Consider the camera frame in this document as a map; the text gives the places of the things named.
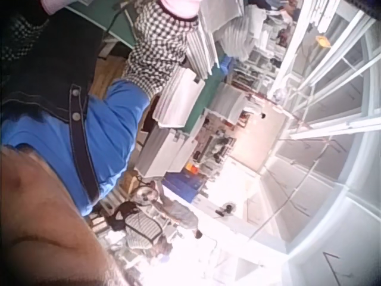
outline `skin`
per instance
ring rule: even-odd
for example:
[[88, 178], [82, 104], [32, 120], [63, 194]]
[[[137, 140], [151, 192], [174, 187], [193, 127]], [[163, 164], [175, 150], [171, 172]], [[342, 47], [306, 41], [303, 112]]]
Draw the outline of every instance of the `skin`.
[[127, 285], [67, 190], [33, 151], [1, 148], [5, 263], [26, 279], [91, 279]]

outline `checkered glove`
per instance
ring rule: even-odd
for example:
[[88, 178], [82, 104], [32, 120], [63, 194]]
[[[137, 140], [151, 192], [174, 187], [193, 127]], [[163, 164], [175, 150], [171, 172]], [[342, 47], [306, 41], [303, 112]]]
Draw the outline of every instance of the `checkered glove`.
[[186, 35], [197, 25], [197, 17], [181, 19], [160, 1], [145, 5], [136, 19], [137, 43], [122, 77], [152, 98], [165, 87], [174, 69], [184, 60]]

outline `denim apron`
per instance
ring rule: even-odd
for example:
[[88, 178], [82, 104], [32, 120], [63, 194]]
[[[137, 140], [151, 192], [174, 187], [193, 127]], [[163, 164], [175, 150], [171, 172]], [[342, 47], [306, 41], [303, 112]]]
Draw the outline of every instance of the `denim apron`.
[[2, 112], [38, 107], [68, 124], [77, 174], [93, 204], [99, 199], [99, 189], [85, 120], [102, 36], [94, 24], [61, 10], [49, 19], [1, 95]]

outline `orange object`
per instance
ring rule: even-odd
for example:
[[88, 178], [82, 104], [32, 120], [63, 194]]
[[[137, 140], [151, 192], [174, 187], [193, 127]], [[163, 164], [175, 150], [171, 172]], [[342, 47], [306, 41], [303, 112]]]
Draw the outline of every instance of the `orange object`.
[[197, 174], [198, 173], [198, 168], [194, 165], [192, 165], [192, 168], [189, 170], [192, 174]]
[[329, 40], [325, 36], [316, 36], [316, 41], [323, 48], [330, 48], [331, 47], [331, 44], [330, 44]]

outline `table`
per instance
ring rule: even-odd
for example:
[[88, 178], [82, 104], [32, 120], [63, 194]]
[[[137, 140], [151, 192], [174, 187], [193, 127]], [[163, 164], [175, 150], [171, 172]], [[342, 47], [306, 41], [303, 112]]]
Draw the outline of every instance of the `table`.
[[[120, 3], [120, 0], [94, 0], [89, 6], [85, 6], [79, 2], [76, 2], [71, 4], [68, 9], [89, 20], [98, 27], [106, 30], [117, 12], [113, 9], [113, 6], [118, 3]], [[125, 14], [120, 15], [116, 19], [110, 30], [110, 34], [130, 48], [132, 48], [135, 44], [132, 27]], [[216, 45], [216, 49], [218, 59], [221, 61], [225, 54], [220, 45]], [[205, 86], [189, 115], [185, 127], [183, 128], [184, 132], [190, 132], [195, 126], [198, 117], [204, 112], [204, 108], [208, 107], [212, 102], [216, 94], [217, 87], [224, 77], [225, 75], [222, 71], [218, 69], [217, 66], [214, 66], [212, 69], [212, 75], [205, 81]]]

